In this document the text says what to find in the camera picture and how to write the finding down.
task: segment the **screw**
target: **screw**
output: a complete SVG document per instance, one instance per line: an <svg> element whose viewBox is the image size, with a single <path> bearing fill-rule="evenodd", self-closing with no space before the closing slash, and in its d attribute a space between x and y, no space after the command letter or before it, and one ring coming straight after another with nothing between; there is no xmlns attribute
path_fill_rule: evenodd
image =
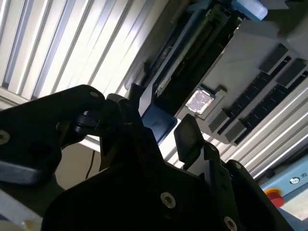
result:
<svg viewBox="0 0 308 231"><path fill-rule="evenodd" d="M91 95L91 96L94 96L94 97L98 97L98 94L97 94L96 92L94 92L94 91L91 91L91 92L90 92L90 95Z"/></svg>
<svg viewBox="0 0 308 231"><path fill-rule="evenodd" d="M234 222L234 220L232 220L230 217L225 217L224 222L226 224L226 226L228 227L229 230L231 231L237 231L237 226Z"/></svg>
<svg viewBox="0 0 308 231"><path fill-rule="evenodd" d="M10 135L4 130L0 130L0 145L6 144L10 140Z"/></svg>
<svg viewBox="0 0 308 231"><path fill-rule="evenodd" d="M174 208L176 205L174 197L168 192L163 192L160 199L167 208Z"/></svg>
<svg viewBox="0 0 308 231"><path fill-rule="evenodd" d="M241 169L242 166L239 164L239 163L235 163L235 166L238 168L238 169Z"/></svg>

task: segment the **emergency stop button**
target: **emergency stop button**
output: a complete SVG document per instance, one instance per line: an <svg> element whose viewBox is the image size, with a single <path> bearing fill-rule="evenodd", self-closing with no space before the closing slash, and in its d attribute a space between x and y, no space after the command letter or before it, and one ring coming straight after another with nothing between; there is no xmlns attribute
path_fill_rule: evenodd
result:
<svg viewBox="0 0 308 231"><path fill-rule="evenodd" d="M284 198L281 196L279 189L267 189L265 190L265 194L277 208L283 206Z"/></svg>

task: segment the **small metal square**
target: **small metal square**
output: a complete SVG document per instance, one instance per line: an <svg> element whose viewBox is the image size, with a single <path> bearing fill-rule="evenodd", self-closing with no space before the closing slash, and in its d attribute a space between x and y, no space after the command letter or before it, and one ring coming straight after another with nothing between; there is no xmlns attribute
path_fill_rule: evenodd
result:
<svg viewBox="0 0 308 231"><path fill-rule="evenodd" d="M205 90L198 89L186 103L192 112L202 115L206 108L212 103L214 98Z"/></svg>

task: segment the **red button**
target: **red button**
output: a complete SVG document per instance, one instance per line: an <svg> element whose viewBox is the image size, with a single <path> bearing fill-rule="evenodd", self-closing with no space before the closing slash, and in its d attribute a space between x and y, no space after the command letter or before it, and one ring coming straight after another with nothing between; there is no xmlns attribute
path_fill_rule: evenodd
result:
<svg viewBox="0 0 308 231"><path fill-rule="evenodd" d="M277 208L283 206L284 198L278 192L267 193L267 196Z"/></svg>

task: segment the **black cable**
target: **black cable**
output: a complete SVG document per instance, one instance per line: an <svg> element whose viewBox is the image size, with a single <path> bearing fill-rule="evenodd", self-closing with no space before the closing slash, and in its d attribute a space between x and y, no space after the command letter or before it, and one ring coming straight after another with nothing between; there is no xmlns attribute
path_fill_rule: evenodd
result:
<svg viewBox="0 0 308 231"><path fill-rule="evenodd" d="M93 167L94 157L95 157L95 150L93 150L93 152L92 152L92 159L91 159L90 167L89 167L88 172L86 174L86 179L89 178L89 174L90 174L91 169Z"/></svg>

